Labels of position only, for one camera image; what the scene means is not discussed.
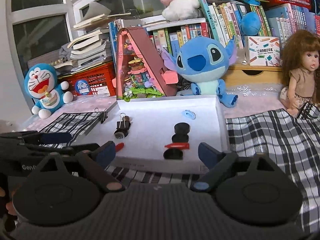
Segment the row of upright books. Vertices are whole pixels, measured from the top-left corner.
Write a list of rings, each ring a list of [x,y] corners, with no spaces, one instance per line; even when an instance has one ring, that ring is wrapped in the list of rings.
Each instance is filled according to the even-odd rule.
[[[319,35],[319,15],[291,3],[265,10],[261,5],[238,4],[234,1],[198,1],[198,18],[172,22],[165,19],[162,24],[144,27],[159,53],[166,49],[176,56],[181,46],[198,36],[211,37],[223,46],[234,37],[236,46],[245,49],[246,36],[277,37],[282,47],[298,30]]]

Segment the Doraemon plush toy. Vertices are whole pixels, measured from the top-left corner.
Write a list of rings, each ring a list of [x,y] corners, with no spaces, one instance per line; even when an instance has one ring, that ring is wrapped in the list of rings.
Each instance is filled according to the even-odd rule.
[[[46,63],[36,64],[29,69],[24,88],[25,92],[36,100],[31,112],[42,120],[49,118],[56,110],[74,99],[68,90],[69,83],[58,83],[55,68]]]

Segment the pink triangular diorama house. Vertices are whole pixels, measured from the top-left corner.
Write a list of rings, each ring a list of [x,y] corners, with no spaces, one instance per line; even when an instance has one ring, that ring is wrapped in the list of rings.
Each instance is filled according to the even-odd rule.
[[[129,102],[176,95],[178,75],[164,65],[144,28],[120,29],[116,56],[116,78],[112,83],[118,99]]]

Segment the black clip on cloth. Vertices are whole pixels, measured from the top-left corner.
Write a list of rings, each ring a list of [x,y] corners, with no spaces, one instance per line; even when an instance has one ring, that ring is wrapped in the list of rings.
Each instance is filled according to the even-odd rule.
[[[98,107],[94,109],[94,112],[96,114],[96,117],[100,121],[101,124],[104,123],[104,121],[108,118],[108,110],[105,108],[103,110],[100,110]]]

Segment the brown haired doll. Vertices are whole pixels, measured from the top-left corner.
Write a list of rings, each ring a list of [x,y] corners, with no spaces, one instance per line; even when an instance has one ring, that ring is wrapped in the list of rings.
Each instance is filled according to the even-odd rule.
[[[279,100],[291,116],[306,103],[319,105],[319,37],[298,30],[282,51],[283,84]]]

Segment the light blue plastic clip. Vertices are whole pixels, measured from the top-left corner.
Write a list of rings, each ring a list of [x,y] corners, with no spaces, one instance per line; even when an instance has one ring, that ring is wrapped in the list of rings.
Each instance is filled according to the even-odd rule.
[[[182,112],[182,114],[183,114],[186,118],[188,118],[188,119],[190,119],[190,120],[195,120],[195,119],[196,119],[196,114],[195,114],[193,111],[191,111],[191,110],[186,109],[186,110],[184,110],[184,111]]]

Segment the red plastic crate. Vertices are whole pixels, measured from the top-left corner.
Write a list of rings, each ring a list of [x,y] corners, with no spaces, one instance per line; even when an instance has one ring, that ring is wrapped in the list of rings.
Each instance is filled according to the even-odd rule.
[[[82,70],[74,74],[58,77],[60,82],[69,83],[69,91],[74,96],[107,95],[115,96],[112,80],[116,77],[112,61]]]

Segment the Stitch plush toy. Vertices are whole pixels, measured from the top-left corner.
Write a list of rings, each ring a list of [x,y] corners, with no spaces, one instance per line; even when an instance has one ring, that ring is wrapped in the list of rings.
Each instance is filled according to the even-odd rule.
[[[228,108],[236,106],[238,96],[226,92],[222,77],[235,64],[236,56],[234,37],[223,46],[218,40],[198,36],[181,46],[177,56],[162,49],[164,65],[191,82],[194,95],[216,95]]]

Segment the small red clip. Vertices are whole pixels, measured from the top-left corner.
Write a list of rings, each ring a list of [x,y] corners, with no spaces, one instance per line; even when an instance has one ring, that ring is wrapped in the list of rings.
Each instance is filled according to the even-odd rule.
[[[124,146],[125,145],[123,142],[116,144],[116,152],[119,152],[120,150],[122,150]]]

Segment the white label printer box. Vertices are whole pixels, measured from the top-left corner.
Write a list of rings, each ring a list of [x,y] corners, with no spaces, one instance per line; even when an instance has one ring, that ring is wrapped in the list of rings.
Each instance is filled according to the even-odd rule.
[[[245,57],[250,66],[280,66],[279,38],[246,36]]]

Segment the black binder clip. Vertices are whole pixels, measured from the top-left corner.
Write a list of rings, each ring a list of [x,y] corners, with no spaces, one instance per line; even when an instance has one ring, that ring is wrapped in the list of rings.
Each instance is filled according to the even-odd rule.
[[[130,117],[125,113],[120,113],[120,120],[117,122],[117,129],[114,132],[114,137],[116,139],[124,139],[128,136],[130,127]]]

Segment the black round cap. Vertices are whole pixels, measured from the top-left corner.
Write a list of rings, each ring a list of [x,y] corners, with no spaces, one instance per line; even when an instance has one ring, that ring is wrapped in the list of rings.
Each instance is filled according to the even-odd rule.
[[[182,160],[183,152],[178,148],[168,148],[164,151],[163,158],[167,160]]]
[[[189,141],[188,134],[176,133],[171,137],[172,143],[185,143]]]
[[[188,134],[190,125],[186,122],[179,122],[174,126],[175,134]]]

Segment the wooden drawer box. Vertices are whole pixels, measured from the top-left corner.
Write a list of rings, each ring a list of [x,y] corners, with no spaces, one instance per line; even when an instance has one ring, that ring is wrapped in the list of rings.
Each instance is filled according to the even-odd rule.
[[[263,83],[283,83],[283,75],[280,67],[250,66],[247,64],[234,64],[230,66],[222,79],[225,81],[227,87]]]

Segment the white cardboard box lid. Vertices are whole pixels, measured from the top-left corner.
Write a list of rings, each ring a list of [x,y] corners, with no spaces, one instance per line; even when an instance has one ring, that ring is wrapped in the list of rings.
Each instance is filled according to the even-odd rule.
[[[196,114],[195,120],[182,114],[186,109]],[[129,134],[124,139],[114,137],[120,113],[128,115],[131,122]],[[135,99],[129,102],[118,100],[108,109],[107,116],[103,124],[95,126],[88,135],[78,137],[75,144],[123,142],[124,148],[116,153],[111,163],[116,167],[161,173],[204,174],[208,170],[198,156],[200,143],[205,142],[220,152],[230,149],[223,111],[214,95]],[[174,126],[179,122],[190,125],[190,148],[183,152],[182,160],[164,159],[165,145],[172,142]]]

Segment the stack of books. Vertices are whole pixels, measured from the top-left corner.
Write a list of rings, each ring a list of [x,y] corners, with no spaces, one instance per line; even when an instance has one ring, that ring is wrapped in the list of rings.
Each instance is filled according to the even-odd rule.
[[[73,26],[85,33],[61,47],[58,61],[51,63],[57,75],[76,73],[104,63],[112,56],[108,24],[131,12],[112,14],[106,6],[91,2],[81,22]]]

